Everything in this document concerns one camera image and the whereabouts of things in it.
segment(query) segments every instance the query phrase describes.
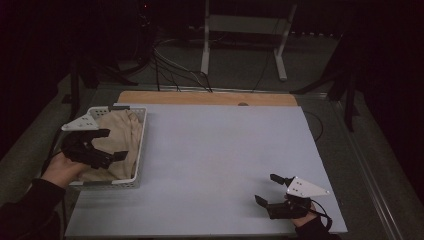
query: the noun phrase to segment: dark background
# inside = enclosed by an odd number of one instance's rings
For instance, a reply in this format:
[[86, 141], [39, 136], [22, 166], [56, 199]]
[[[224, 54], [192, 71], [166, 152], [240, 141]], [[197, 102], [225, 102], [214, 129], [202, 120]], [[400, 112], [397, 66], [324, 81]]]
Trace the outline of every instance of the dark background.
[[[221, 14], [287, 14], [270, 10], [277, 7], [264, 7], [286, 4], [281, 1], [260, 1], [258, 5], [256, 1], [216, 0], [211, 4], [211, 11]], [[3, 157], [56, 95], [56, 85], [69, 73], [73, 56], [87, 54], [112, 67], [116, 67], [118, 59], [135, 57], [116, 43], [135, 37], [125, 35], [122, 26], [143, 29], [140, 12], [171, 35], [189, 39], [199, 34], [189, 26], [197, 29], [203, 25], [204, 2], [2, 1], [0, 11]], [[291, 33], [324, 34], [340, 39], [325, 74], [346, 66], [359, 71], [357, 89], [364, 93], [369, 109], [422, 202], [424, 190], [419, 184], [424, 182], [423, 12], [423, 3], [418, 1], [300, 1]], [[145, 39], [154, 32], [140, 30], [140, 34]], [[142, 44], [136, 56], [148, 56], [148, 49]], [[88, 86], [96, 86], [95, 80], [87, 79]]]

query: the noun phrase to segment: metal stand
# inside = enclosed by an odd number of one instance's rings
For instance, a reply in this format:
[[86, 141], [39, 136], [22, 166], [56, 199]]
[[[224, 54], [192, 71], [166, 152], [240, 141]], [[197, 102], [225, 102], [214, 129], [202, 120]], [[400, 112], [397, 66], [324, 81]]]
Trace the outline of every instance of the metal stand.
[[346, 92], [346, 105], [345, 105], [345, 115], [344, 121], [349, 129], [353, 132], [352, 117], [354, 114], [355, 106], [355, 83], [357, 79], [357, 74], [359, 73], [359, 64], [352, 64], [351, 66], [344, 67], [338, 71], [335, 71], [327, 76], [322, 77], [316, 82], [311, 83], [310, 85], [295, 90], [290, 91], [291, 94], [305, 94], [327, 82], [334, 81], [334, 85], [331, 87], [328, 92], [328, 98], [330, 101], [340, 101], [343, 94]]
[[296, 12], [297, 5], [293, 4], [290, 9], [289, 16], [280, 21], [276, 18], [258, 18], [258, 17], [238, 17], [214, 15], [209, 12], [209, 0], [206, 0], [205, 7], [205, 38], [202, 55], [201, 71], [204, 74], [209, 72], [209, 32], [242, 32], [242, 33], [259, 33], [273, 34], [281, 33], [280, 45], [274, 50], [275, 63], [278, 69], [278, 75], [281, 81], [287, 80], [286, 69], [283, 63], [283, 50], [290, 33], [291, 23]]
[[[126, 86], [137, 86], [137, 83], [131, 82], [128, 79], [121, 76], [119, 73], [114, 72], [113, 70], [109, 69], [107, 66], [103, 66], [102, 64], [98, 63], [97, 61], [93, 60], [92, 58], [88, 56], [74, 56], [71, 59], [70, 64], [70, 76], [71, 76], [71, 94], [66, 96], [66, 98], [63, 100], [64, 103], [70, 103], [71, 104], [71, 116], [70, 119], [74, 119], [79, 108], [80, 108], [80, 96], [79, 96], [79, 76], [80, 71], [79, 68], [82, 67], [82, 65], [85, 65], [85, 69], [88, 68], [94, 68], [97, 71], [108, 75], [115, 81], [121, 83], [122, 85]], [[95, 88], [97, 83], [92, 82], [85, 82], [86, 86], [89, 88]]]

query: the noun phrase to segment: white table leg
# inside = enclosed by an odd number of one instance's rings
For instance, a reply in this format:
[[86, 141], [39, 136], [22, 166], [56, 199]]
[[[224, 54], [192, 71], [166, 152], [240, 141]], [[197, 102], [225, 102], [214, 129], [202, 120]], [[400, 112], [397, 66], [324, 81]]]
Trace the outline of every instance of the white table leg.
[[291, 28], [291, 24], [293, 22], [293, 18], [294, 18], [294, 14], [296, 12], [296, 8], [297, 8], [297, 5], [293, 4], [291, 9], [290, 9], [289, 16], [287, 17], [287, 21], [286, 21], [286, 25], [285, 25], [283, 34], [281, 36], [280, 46], [274, 50], [275, 63], [277, 65], [278, 76], [279, 76], [281, 81], [287, 80], [287, 74], [286, 74], [286, 69], [284, 67], [282, 54], [283, 54], [284, 46], [286, 45], [286, 42], [287, 42], [287, 38], [288, 38], [289, 33], [290, 33], [290, 28]]
[[203, 43], [202, 65], [200, 71], [208, 75], [209, 71], [209, 0], [205, 2], [205, 39]]

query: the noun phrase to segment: person's arm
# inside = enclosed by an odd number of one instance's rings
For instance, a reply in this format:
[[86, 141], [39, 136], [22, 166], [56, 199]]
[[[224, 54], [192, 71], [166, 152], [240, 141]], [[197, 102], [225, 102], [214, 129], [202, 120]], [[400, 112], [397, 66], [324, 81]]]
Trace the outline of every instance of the person's arm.
[[87, 165], [72, 162], [62, 153], [54, 156], [41, 179], [34, 179], [29, 191], [17, 203], [0, 208], [0, 239], [15, 239], [41, 229], [57, 220], [55, 206], [62, 200], [65, 188]]
[[321, 218], [312, 212], [305, 217], [291, 219], [296, 226], [295, 230], [301, 240], [340, 240], [338, 235], [330, 234], [321, 222]]

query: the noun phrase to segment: hand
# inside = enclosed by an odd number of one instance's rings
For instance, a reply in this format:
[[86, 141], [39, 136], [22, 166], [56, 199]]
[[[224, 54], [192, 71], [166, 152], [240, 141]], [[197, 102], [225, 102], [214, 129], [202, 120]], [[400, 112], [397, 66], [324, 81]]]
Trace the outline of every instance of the hand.
[[79, 174], [90, 166], [72, 162], [63, 153], [54, 156], [41, 179], [49, 181], [61, 188], [66, 188]]
[[[314, 210], [314, 211], [316, 210], [313, 203], [311, 203], [311, 209]], [[308, 214], [306, 214], [306, 216], [304, 216], [302, 218], [291, 219], [291, 221], [293, 222], [293, 224], [296, 227], [301, 227], [301, 226], [305, 225], [307, 222], [311, 221], [312, 219], [314, 219], [316, 217], [317, 217], [317, 215], [315, 213], [308, 212]]]

